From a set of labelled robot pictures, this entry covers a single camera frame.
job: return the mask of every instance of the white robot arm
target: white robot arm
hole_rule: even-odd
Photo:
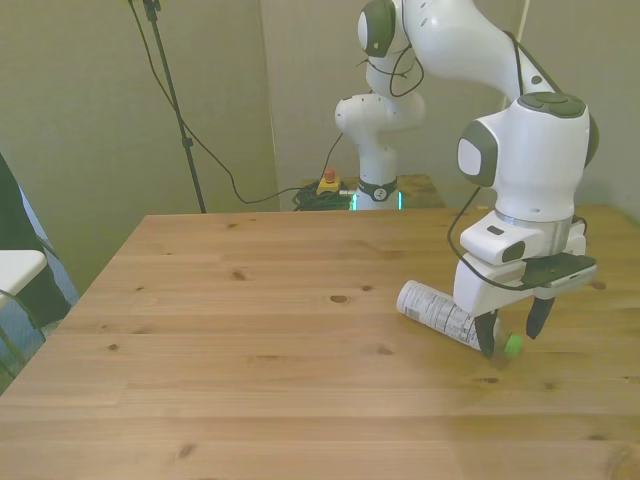
[[[555,297],[585,285],[596,271],[595,260],[584,256],[586,225],[574,219],[574,195],[597,149],[597,126],[587,106],[562,93],[472,0],[372,4],[378,11],[394,9],[395,16],[384,21],[370,13],[371,6],[363,11],[360,40],[370,55],[376,55],[372,41],[393,45],[399,37],[408,38],[428,72],[484,83],[511,102],[506,110],[472,122],[459,143],[463,175],[495,190],[498,200],[495,211],[461,236],[468,253],[456,250],[460,263],[454,298],[478,317],[477,325],[482,320],[493,325],[498,309],[535,296],[527,333],[536,338]],[[384,80],[388,85],[389,78]]]
[[[356,195],[361,210],[398,208],[397,154],[380,142],[379,135],[417,127],[425,117],[424,99],[409,91],[420,82],[420,72],[413,51],[405,52],[409,40],[401,13],[401,0],[371,2],[365,7],[358,36],[369,54],[367,82],[371,93],[347,98],[336,109],[338,128],[355,143],[360,156]],[[377,31],[384,29],[390,34],[379,38],[372,24],[384,25]]]

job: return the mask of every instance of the cable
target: cable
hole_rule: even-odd
[[[518,41],[516,40],[516,38],[513,36],[513,34],[511,32],[505,31],[505,33],[513,41],[513,45],[514,45],[514,49],[515,49],[515,53],[516,53],[516,64],[517,64],[517,67],[518,67],[518,85],[520,87],[520,95],[524,95],[524,82],[523,82],[523,78],[522,78],[522,63],[521,63],[521,60],[520,60],[520,47],[519,47]],[[455,246],[455,243],[453,243],[453,232],[454,232],[456,226],[458,225],[458,222],[462,218],[462,215],[464,215],[464,213],[467,211],[467,209],[471,206],[471,204],[473,203],[475,198],[478,196],[478,193],[480,193],[481,189],[482,189],[482,187],[476,188],[475,192],[473,192],[473,195],[471,195],[471,198],[469,198],[469,200],[467,201],[466,205],[462,208],[462,210],[460,210],[460,213],[458,214],[458,216],[455,218],[455,220],[451,224],[451,227],[449,228],[449,232],[447,232],[447,241],[449,242],[449,246],[451,247],[451,250],[453,250],[453,253],[456,254],[456,256],[460,259],[460,261],[469,270],[471,270],[471,272],[473,272],[474,275],[476,275],[478,278],[480,278],[482,281],[488,283],[492,287],[501,288],[502,290],[508,290],[508,291],[511,291],[511,292],[524,292],[525,290],[531,290],[531,288],[534,288],[531,285],[524,285],[523,284],[523,285],[520,285],[519,287],[511,287],[509,285],[504,285],[502,283],[494,282],[493,280],[488,279],[487,277],[482,275],[478,270],[476,270],[473,267],[473,265],[471,265],[471,263],[469,263],[467,261],[466,258],[464,258],[464,255],[462,253],[460,253],[460,251]]]
[[[522,61],[520,59],[520,43],[518,39],[515,37],[513,33],[508,30],[504,30],[504,33],[511,39],[513,42],[513,49],[516,52],[516,67],[518,69],[518,87],[520,88],[520,96],[524,95],[524,79],[522,76]]]
[[[164,87],[162,81],[160,80],[160,77],[158,76],[158,73],[156,72],[155,65],[153,63],[153,58],[151,56],[151,50],[150,50],[149,44],[147,42],[147,37],[146,37],[146,35],[144,33],[144,30],[142,28],[142,23],[140,22],[140,17],[138,17],[138,12],[136,11],[136,9],[135,9],[135,7],[133,5],[133,0],[128,0],[128,1],[129,1],[129,7],[131,8],[131,12],[133,13],[133,17],[135,18],[136,25],[138,26],[138,31],[140,33],[140,37],[142,39],[142,43],[144,44],[144,50],[145,50],[145,53],[147,54],[147,59],[149,61],[149,66],[151,67],[151,73],[153,74],[153,77],[155,78],[156,83],[160,87],[160,90],[162,90],[162,93],[164,94],[165,98],[167,99],[167,102],[169,102],[169,105],[171,105],[171,108],[174,110],[174,112],[176,112],[177,115],[180,116],[180,119],[181,119],[181,121],[182,121],[182,123],[184,125],[184,128],[187,130],[187,132],[189,132],[191,134],[191,136],[196,141],[196,143],[198,145],[200,145],[200,147],[202,147],[202,149],[204,149],[204,151],[207,152],[216,161],[216,163],[225,171],[225,173],[229,176],[229,180],[231,181],[231,187],[233,188],[233,193],[238,198],[238,200],[240,200],[245,205],[252,205],[252,204],[256,204],[256,203],[266,202],[267,200],[271,200],[272,198],[279,197],[280,195],[282,195],[284,193],[287,193],[287,192],[299,191],[300,188],[286,188],[286,189],[284,189],[284,190],[282,190],[282,191],[280,191],[278,193],[275,193],[275,194],[270,195],[270,196],[265,197],[265,198],[261,198],[259,200],[245,200],[242,197],[242,195],[240,195],[240,192],[238,192],[238,188],[236,186],[235,177],[233,176],[233,173],[231,173],[231,170],[229,170],[229,168],[227,168],[227,166],[222,162],[222,160],[220,160],[218,158],[218,156],[216,154],[214,154],[202,142],[202,140],[200,140],[200,138],[198,138],[198,136],[193,132],[191,127],[189,127],[189,125],[187,125],[187,123],[184,121],[184,118],[182,118],[182,115],[179,112],[179,110],[173,104],[173,101],[171,100],[171,97],[167,93],[166,88]]]
[[[531,290],[532,287],[530,285],[521,285],[519,287],[511,287],[509,285],[504,285],[504,284],[501,284],[501,283],[498,283],[498,282],[494,282],[493,280],[488,279],[487,277],[482,275],[478,270],[476,270],[474,268],[474,266],[471,265],[471,263],[469,263],[467,261],[466,258],[464,258],[464,255],[460,252],[460,250],[458,250],[458,248],[456,247],[455,243],[453,243],[453,232],[456,229],[456,226],[458,225],[458,222],[460,221],[462,216],[465,214],[465,212],[469,209],[469,207],[471,206],[471,203],[478,196],[478,193],[480,193],[480,190],[482,190],[482,187],[476,188],[475,192],[473,192],[473,195],[471,195],[471,198],[469,198],[469,200],[467,201],[466,205],[464,207],[462,207],[462,210],[460,210],[460,213],[458,213],[458,215],[456,216],[455,220],[451,224],[451,227],[449,228],[449,231],[447,232],[447,241],[449,242],[449,246],[451,247],[451,250],[453,250],[453,253],[456,254],[456,256],[460,259],[460,261],[462,263],[464,263],[466,265],[466,267],[473,272],[474,275],[476,275],[477,277],[479,277],[481,280],[483,280],[484,282],[488,283],[492,287],[498,287],[498,288],[501,288],[503,290],[509,290],[511,292],[524,292],[525,290]]]
[[[404,30],[404,34],[407,37],[407,40],[409,40],[409,35],[407,35],[407,28],[405,26],[405,12],[406,11],[407,11],[407,9],[405,7],[405,0],[402,0],[402,30]],[[398,57],[398,60],[396,60],[396,64],[393,67],[393,72],[391,73],[391,80],[389,81],[389,93],[391,93],[391,96],[394,97],[394,98],[402,98],[402,97],[405,97],[405,96],[409,95],[411,92],[413,92],[415,89],[417,89],[420,85],[422,85],[422,82],[424,81],[424,77],[425,77],[424,67],[422,66],[422,63],[420,63],[420,60],[418,59],[418,57],[416,57],[416,62],[418,63],[418,66],[420,67],[420,80],[418,80],[418,83],[416,83],[413,87],[411,87],[406,92],[401,93],[400,95],[397,95],[393,91],[393,80],[396,77],[396,75],[400,75],[400,74],[396,73],[396,70],[398,69],[398,66],[400,65],[400,62],[402,61],[402,59],[404,58],[406,53],[409,50],[411,50],[412,47],[413,47],[413,45],[411,45],[411,40],[409,40],[409,45],[407,45],[405,47],[405,49],[402,50],[402,52],[400,53],[400,56]]]
[[[364,63],[366,63],[366,64],[368,64],[368,65],[371,65],[371,68],[373,68],[373,69],[374,69],[376,72],[378,72],[378,73],[382,73],[383,75],[389,75],[389,76],[392,76],[392,75],[393,75],[393,73],[392,73],[392,72],[385,72],[384,70],[382,70],[382,69],[380,69],[380,68],[376,67],[376,66],[375,66],[375,64],[374,64],[371,60],[369,60],[368,58],[365,58],[365,59],[364,59],[363,61],[361,61],[358,65],[356,65],[356,67],[359,67],[360,65],[362,65],[362,64],[364,64]],[[406,80],[406,78],[407,78],[407,74],[411,73],[411,70],[413,70],[414,65],[415,65],[415,62],[414,62],[414,64],[413,64],[413,65],[411,65],[411,68],[410,68],[409,70],[407,70],[406,72],[396,73],[395,75],[396,75],[397,77],[402,77],[402,78],[404,78],[404,79]]]
[[[587,231],[589,230],[589,224],[587,223],[587,219],[584,217],[580,217],[579,215],[573,216],[573,223],[582,222],[584,223],[584,236],[587,236]]]

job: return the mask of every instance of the wood grain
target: wood grain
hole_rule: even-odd
[[[640,229],[580,213],[597,280],[502,370],[395,312],[454,211],[148,217],[0,398],[0,478],[637,480]]]

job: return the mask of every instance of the white can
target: white can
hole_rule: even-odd
[[[482,351],[476,332],[475,318],[460,309],[449,295],[410,281],[400,292],[396,306],[400,313],[416,322],[475,350]],[[496,319],[493,324],[493,332],[489,330],[489,338],[491,333],[493,333],[493,341],[489,341],[491,347],[488,352],[485,352],[487,356],[494,357],[495,352],[501,352],[513,357],[519,353],[522,339],[505,332],[499,319]]]

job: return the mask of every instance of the wall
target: wall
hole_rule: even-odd
[[[638,220],[639,17],[640,3],[627,0],[535,0],[523,40],[598,121],[600,149],[578,200],[617,205]]]
[[[258,0],[165,0],[159,15],[185,119],[245,196],[275,192]],[[83,291],[144,215],[198,211],[176,119],[126,1],[3,0],[0,31],[0,149]],[[209,210],[243,209],[195,156]]]
[[[338,101],[366,93],[366,58],[357,23],[366,0],[261,0],[278,181],[298,186],[320,175],[339,131]],[[517,31],[523,1],[484,0],[478,7],[503,29]],[[472,187],[456,167],[459,135],[472,119],[494,113],[501,96],[478,84],[427,76],[419,90],[427,101],[427,120],[418,130],[395,134],[401,174],[429,173],[450,205],[460,205]],[[358,158],[349,140],[331,162],[344,175],[358,174]],[[288,198],[282,207],[290,209]]]

